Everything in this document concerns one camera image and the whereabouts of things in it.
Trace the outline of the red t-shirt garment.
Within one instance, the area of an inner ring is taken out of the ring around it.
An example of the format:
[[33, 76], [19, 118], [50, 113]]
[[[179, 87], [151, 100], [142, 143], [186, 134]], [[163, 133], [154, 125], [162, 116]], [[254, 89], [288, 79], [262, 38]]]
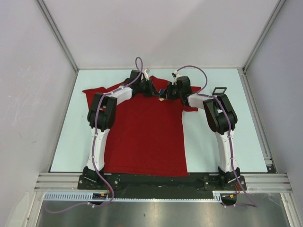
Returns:
[[157, 96], [137, 94], [118, 104], [116, 119], [107, 134], [95, 140], [101, 152], [89, 149], [95, 163], [88, 159], [89, 170], [106, 173], [187, 176], [182, 115], [197, 111], [181, 100], [160, 101]]

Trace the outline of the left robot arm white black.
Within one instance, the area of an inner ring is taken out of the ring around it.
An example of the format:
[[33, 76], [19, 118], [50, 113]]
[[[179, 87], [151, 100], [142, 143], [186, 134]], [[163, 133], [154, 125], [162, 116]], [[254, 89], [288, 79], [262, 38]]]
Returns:
[[89, 108], [87, 120], [92, 131], [92, 149], [83, 175], [94, 189], [101, 188], [105, 178], [99, 173], [105, 166], [104, 154], [107, 137], [116, 119], [116, 109], [119, 104], [130, 100], [136, 94], [144, 96], [157, 96], [159, 93], [149, 78], [149, 70], [132, 70], [118, 88], [104, 94], [96, 93]]

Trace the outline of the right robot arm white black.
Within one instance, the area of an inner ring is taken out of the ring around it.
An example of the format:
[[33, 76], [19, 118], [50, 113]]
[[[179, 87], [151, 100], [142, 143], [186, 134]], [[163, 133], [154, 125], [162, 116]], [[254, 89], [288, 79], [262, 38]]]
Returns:
[[233, 106], [225, 93], [213, 93], [210, 96], [194, 92], [187, 76], [176, 72], [172, 76], [174, 80], [168, 83], [160, 98], [180, 99], [184, 106], [205, 111], [208, 126], [215, 133], [218, 143], [218, 184], [224, 190], [231, 189], [241, 175], [233, 147], [234, 130], [238, 121]]

